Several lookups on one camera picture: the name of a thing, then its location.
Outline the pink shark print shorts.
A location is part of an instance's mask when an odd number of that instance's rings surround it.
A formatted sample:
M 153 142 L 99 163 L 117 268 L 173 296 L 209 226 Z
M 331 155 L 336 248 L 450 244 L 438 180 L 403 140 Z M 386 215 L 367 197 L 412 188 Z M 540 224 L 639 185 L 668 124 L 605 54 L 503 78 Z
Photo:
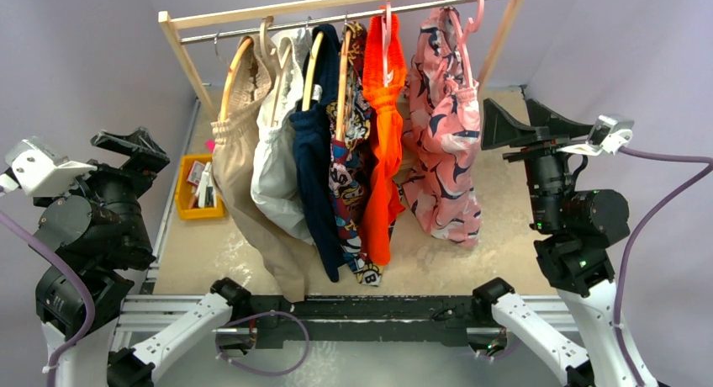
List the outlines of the pink shark print shorts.
M 402 133 L 402 143 L 416 161 L 401 188 L 426 233 L 474 247 L 481 206 L 472 170 L 480 150 L 481 119 L 466 38 L 453 7 L 432 10 L 420 25 L 406 79 L 409 116 Z

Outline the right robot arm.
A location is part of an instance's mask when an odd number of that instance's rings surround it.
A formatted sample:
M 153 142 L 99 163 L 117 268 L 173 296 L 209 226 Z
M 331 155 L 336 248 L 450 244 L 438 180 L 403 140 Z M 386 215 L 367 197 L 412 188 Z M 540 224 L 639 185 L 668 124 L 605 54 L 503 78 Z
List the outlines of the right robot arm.
M 626 329 L 616 301 L 615 270 L 608 248 L 629 236 L 629 205 L 612 189 L 579 190 L 568 162 L 613 154 L 632 137 L 633 123 L 601 115 L 591 125 L 566 119 L 534 99 L 526 101 L 533 125 L 517 120 L 491 98 L 483 101 L 482 147 L 503 148 L 508 162 L 522 162 L 531 201 L 537 264 L 568 308 L 582 341 L 572 342 L 502 278 L 473 291 L 474 319 L 515 334 L 564 386 L 655 386 Z

